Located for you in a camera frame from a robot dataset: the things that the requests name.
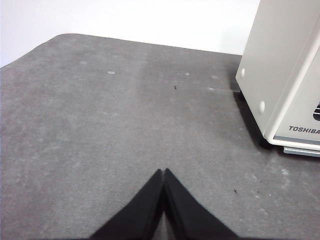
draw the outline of white wall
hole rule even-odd
[[[242,54],[260,0],[1,0],[1,66],[80,33]]]

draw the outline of dust speck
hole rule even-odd
[[[285,175],[285,176],[288,176],[288,175],[289,175],[289,172],[288,172],[288,170],[286,170],[286,169],[282,169],[281,172],[282,172],[282,174]]]
[[[264,208],[261,208],[261,211],[264,213],[264,215],[268,216],[268,213]]]

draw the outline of white device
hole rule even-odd
[[[261,0],[236,80],[270,144],[320,157],[320,0]]]

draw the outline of gray base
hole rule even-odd
[[[297,155],[304,155],[304,156],[311,156],[311,157],[320,158],[320,151],[317,151],[317,150],[309,150],[309,149],[285,146],[285,147],[283,147],[283,152],[285,154],[297,154]]]
[[[87,237],[157,168],[240,236],[320,239],[320,163],[259,146],[240,59],[65,34],[3,67],[1,240]]]

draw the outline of gray tabletop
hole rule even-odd
[[[64,34],[3,67],[1,239],[88,237],[158,168],[240,236],[320,239],[320,162],[259,146],[240,59]]]

